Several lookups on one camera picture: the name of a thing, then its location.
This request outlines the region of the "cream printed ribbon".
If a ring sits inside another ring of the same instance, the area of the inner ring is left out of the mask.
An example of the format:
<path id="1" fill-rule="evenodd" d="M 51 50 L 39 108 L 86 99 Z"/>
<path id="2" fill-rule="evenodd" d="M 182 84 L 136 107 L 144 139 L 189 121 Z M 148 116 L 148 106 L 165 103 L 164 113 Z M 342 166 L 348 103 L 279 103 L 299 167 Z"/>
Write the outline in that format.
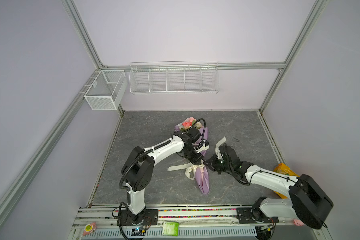
<path id="1" fill-rule="evenodd" d="M 202 161 L 200 165 L 193 165 L 191 163 L 184 164 L 184 165 L 178 165 L 178 166 L 172 166 L 168 167 L 167 171 L 179 171 L 179 170 L 186 170 L 185 175 L 190 179 L 193 180 L 196 176 L 197 169 L 200 169 L 201 175 L 204 172 L 204 167 L 208 167 L 211 170 L 215 171 L 216 169 L 212 166 L 212 162 L 214 161 L 214 158 L 218 160 L 218 163 L 223 163 L 223 155 L 220 153 L 219 147 L 226 142 L 226 137 L 223 137 L 215 147 L 215 154 L 212 158 Z"/>

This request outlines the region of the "pink purple wrapping paper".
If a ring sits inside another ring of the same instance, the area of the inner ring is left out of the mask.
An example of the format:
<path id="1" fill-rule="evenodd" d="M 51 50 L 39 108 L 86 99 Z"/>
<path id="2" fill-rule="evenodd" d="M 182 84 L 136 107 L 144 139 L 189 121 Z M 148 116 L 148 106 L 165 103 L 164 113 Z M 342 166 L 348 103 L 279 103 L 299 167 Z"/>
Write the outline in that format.
<path id="1" fill-rule="evenodd" d="M 179 131 L 179 130 L 184 131 L 185 130 L 185 129 L 183 129 L 182 123 L 177 124 L 175 126 L 176 131 Z M 202 194 L 207 195 L 210 192 L 209 173 L 208 173 L 208 170 L 206 167 L 204 167 L 204 172 L 202 175 L 200 173 L 200 169 L 197 169 L 196 176 L 193 180 L 195 180 L 197 182 L 197 185 L 198 185 L 199 189 L 201 190 Z"/>

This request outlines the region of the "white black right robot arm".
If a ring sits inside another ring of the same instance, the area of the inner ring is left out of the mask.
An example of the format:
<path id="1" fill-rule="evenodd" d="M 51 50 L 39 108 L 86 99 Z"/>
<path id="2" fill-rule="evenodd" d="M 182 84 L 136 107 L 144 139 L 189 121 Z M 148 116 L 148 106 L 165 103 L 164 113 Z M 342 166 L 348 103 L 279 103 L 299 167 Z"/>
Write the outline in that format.
<path id="1" fill-rule="evenodd" d="M 227 144 L 218 147 L 217 153 L 204 164 L 213 172 L 229 174 L 244 186 L 259 185 L 284 196 L 283 199 L 258 198 L 250 211 L 257 223 L 274 217 L 289 218 L 318 230 L 325 226 L 333 209 L 333 201 L 309 175 L 283 175 L 241 161 Z"/>

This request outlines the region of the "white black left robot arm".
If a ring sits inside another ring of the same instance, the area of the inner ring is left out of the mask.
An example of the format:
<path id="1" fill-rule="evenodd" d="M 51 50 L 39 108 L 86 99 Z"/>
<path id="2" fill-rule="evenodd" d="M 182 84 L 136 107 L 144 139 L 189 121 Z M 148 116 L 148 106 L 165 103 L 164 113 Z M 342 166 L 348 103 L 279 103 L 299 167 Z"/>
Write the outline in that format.
<path id="1" fill-rule="evenodd" d="M 152 179 L 155 166 L 173 154 L 188 160 L 188 163 L 172 166 L 168 170 L 185 170 L 190 180 L 197 181 L 203 194 L 209 193 L 209 175 L 203 155 L 209 149 L 206 131 L 204 119 L 190 119 L 169 139 L 152 147 L 133 148 L 121 170 L 119 187 L 127 192 L 127 202 L 120 203 L 117 216 L 119 226 L 157 224 L 158 210 L 147 209 L 145 188 Z"/>

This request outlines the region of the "red pink fake rose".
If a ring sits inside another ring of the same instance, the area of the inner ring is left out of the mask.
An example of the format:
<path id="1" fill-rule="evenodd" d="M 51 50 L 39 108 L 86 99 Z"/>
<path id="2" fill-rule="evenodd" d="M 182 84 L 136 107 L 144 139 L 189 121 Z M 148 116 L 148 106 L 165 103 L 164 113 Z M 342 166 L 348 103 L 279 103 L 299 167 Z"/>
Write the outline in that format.
<path id="1" fill-rule="evenodd" d="M 184 121 L 182 123 L 183 129 L 187 130 L 188 128 L 190 128 L 193 125 L 192 121 L 188 120 L 188 121 Z"/>

